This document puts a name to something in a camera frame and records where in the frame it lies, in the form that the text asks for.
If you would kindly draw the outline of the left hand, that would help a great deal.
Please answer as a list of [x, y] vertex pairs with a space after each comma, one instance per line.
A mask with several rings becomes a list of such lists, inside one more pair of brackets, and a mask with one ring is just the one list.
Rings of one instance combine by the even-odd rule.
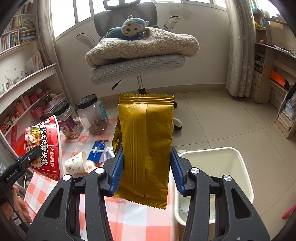
[[13, 215], [14, 208], [15, 211], [21, 213], [22, 220], [31, 223], [32, 219], [29, 216], [29, 212], [26, 208], [25, 202], [22, 197], [18, 196], [19, 188], [14, 185], [11, 189], [13, 194], [13, 206], [11, 206], [11, 204], [8, 202], [5, 202], [1, 205], [1, 210], [3, 211], [5, 217], [7, 218], [7, 220], [10, 220], [11, 216]]

